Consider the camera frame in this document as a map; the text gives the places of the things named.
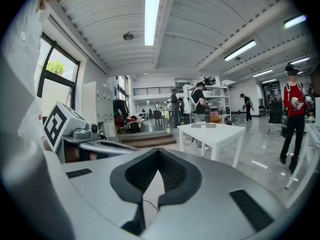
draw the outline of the black pants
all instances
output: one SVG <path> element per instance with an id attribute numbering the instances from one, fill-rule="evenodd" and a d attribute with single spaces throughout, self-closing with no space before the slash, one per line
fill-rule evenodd
<path id="1" fill-rule="evenodd" d="M 286 158 L 289 145 L 292 139 L 292 136 L 294 135 L 295 132 L 295 145 L 294 145 L 294 152 L 293 152 L 293 157 L 292 161 L 297 162 L 299 153 L 300 153 L 300 148 L 301 148 L 301 143 L 302 139 L 304 137 L 304 129 L 305 129 L 305 115 L 304 114 L 298 114 L 298 115 L 291 115 L 288 117 L 287 120 L 287 134 L 286 138 L 283 144 L 283 148 L 280 154 L 280 157 Z"/>
<path id="2" fill-rule="evenodd" d="M 251 106 L 245 106 L 246 108 L 246 121 L 248 122 L 249 120 L 252 120 L 252 117 L 251 117 L 251 114 L 250 114 L 250 109 L 251 109 Z"/>

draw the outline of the ceiling light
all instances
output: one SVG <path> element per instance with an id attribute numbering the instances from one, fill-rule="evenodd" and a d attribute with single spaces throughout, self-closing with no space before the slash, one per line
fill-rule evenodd
<path id="1" fill-rule="evenodd" d="M 262 82 L 263 84 L 265 84 L 265 83 L 270 83 L 270 82 L 274 82 L 274 81 L 276 81 L 277 79 L 272 79 L 272 80 L 268 80 L 268 81 L 264 81 L 264 82 Z"/>
<path id="2" fill-rule="evenodd" d="M 304 22 L 307 19 L 307 16 L 305 15 L 301 15 L 298 17 L 294 17 L 294 18 L 290 18 L 288 20 L 286 20 L 283 24 L 284 24 L 284 28 L 290 28 L 298 23 Z"/>
<path id="3" fill-rule="evenodd" d="M 250 48 L 256 46 L 257 43 L 255 40 L 251 40 L 250 42 L 246 43 L 245 45 L 241 46 L 239 49 L 235 50 L 233 53 L 228 55 L 227 57 L 224 58 L 225 61 L 230 61 L 233 58 L 237 57 L 239 54 L 244 53 L 245 51 L 249 50 Z"/>
<path id="4" fill-rule="evenodd" d="M 253 75 L 253 77 L 256 78 L 258 76 L 264 75 L 264 74 L 269 73 L 269 72 L 272 72 L 272 69 L 270 69 L 268 71 L 265 71 L 265 72 L 262 72 L 262 73 L 259 73 L 259 74 L 255 74 L 255 75 Z"/>
<path id="5" fill-rule="evenodd" d="M 306 61 L 308 61 L 308 60 L 310 60 L 310 57 L 298 59 L 298 60 L 296 60 L 296 61 L 290 62 L 290 64 L 298 64 L 298 63 L 301 63 L 301 62 L 306 62 Z"/>
<path id="6" fill-rule="evenodd" d="M 155 43 L 156 24 L 160 0 L 145 0 L 144 6 L 144 45 Z"/>

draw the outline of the white table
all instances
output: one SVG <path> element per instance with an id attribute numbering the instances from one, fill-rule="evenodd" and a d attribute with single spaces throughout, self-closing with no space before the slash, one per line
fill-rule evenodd
<path id="1" fill-rule="evenodd" d="M 192 125 L 194 125 L 194 123 L 178 126 L 180 151 L 184 151 L 185 133 L 202 142 L 202 157 L 205 156 L 205 146 L 207 144 L 208 146 L 212 147 L 211 160 L 218 161 L 220 155 L 220 148 L 229 144 L 232 141 L 237 140 L 237 146 L 232 167 L 235 168 L 237 166 L 238 157 L 244 140 L 246 128 L 219 123 L 215 124 L 215 128 L 192 128 Z"/>
<path id="2" fill-rule="evenodd" d="M 314 124 L 305 125 L 305 130 L 306 130 L 306 138 L 303 145 L 302 154 L 300 155 L 299 162 L 291 176 L 291 179 L 288 181 L 287 185 L 285 186 L 286 189 L 288 189 L 291 186 L 292 182 L 294 181 L 294 178 L 297 176 L 305 157 L 309 155 L 311 156 L 311 159 L 308 157 L 308 160 L 310 161 L 308 169 L 302 181 L 300 182 L 299 186 L 297 187 L 297 189 L 289 199 L 287 203 L 287 207 L 290 207 L 295 202 L 295 200 L 300 196 L 302 191 L 305 189 L 312 174 L 316 169 L 316 166 L 320 158 L 320 130 L 316 130 L 316 126 Z"/>

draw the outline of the table leg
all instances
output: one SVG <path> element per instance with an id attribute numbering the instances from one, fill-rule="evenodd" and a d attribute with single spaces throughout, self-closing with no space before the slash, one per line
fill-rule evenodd
<path id="1" fill-rule="evenodd" d="M 205 147 L 206 144 L 204 142 L 202 142 L 202 148 L 201 148 L 201 156 L 204 158 L 205 157 Z"/>
<path id="2" fill-rule="evenodd" d="M 234 156 L 234 160 L 233 160 L 233 164 L 232 164 L 233 168 L 236 168 L 236 166 L 237 166 L 238 158 L 239 158 L 239 154 L 240 154 L 240 150 L 241 150 L 243 142 L 244 142 L 244 133 L 242 132 L 241 136 L 238 138 L 238 143 L 236 145 L 235 156 Z"/>
<path id="3" fill-rule="evenodd" d="M 320 158 L 320 151 L 319 149 L 317 149 L 316 151 L 317 153 L 313 154 L 313 158 L 312 161 L 305 173 L 305 176 L 303 177 L 303 179 L 301 180 L 299 186 L 296 188 L 295 192 L 293 193 L 293 195 L 290 197 L 288 203 L 286 204 L 286 207 L 289 208 L 290 206 L 292 206 L 292 204 L 297 200 L 297 198 L 301 195 L 302 191 L 304 191 L 305 187 L 307 186 L 312 174 L 315 172 L 315 169 L 317 167 L 319 158 Z M 291 176 L 290 180 L 293 180 L 295 178 L 295 175 Z"/>
<path id="4" fill-rule="evenodd" d="M 212 146 L 212 152 L 211 152 L 211 160 L 218 161 L 220 155 L 220 146 L 217 144 L 214 144 Z"/>
<path id="5" fill-rule="evenodd" d="M 179 130 L 179 142 L 180 142 L 180 151 L 184 151 L 184 132 Z"/>
<path id="6" fill-rule="evenodd" d="M 291 186 L 292 182 L 294 182 L 294 178 L 297 176 L 297 174 L 300 170 L 300 167 L 301 167 L 302 163 L 304 162 L 304 159 L 307 155 L 307 148 L 309 146 L 309 139 L 310 139 L 310 134 L 307 132 L 306 137 L 305 137 L 305 142 L 303 145 L 303 149 L 302 149 L 302 154 L 300 155 L 299 162 L 296 165 L 296 168 L 291 176 L 291 179 L 288 181 L 288 183 L 285 186 L 286 189 L 288 189 Z"/>

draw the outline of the ceiling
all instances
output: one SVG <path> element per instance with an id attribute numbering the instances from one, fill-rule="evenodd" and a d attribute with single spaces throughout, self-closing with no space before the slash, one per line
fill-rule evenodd
<path id="1" fill-rule="evenodd" d="M 262 81 L 297 58 L 311 58 L 302 69 L 319 63 L 307 23 L 284 28 L 300 14 L 290 0 L 160 0 L 154 46 L 144 45 L 145 0 L 57 2 L 110 76 L 174 72 L 239 82 L 272 69 Z M 133 40 L 123 39 L 127 32 Z M 240 60 L 224 60 L 250 40 L 257 45 Z"/>

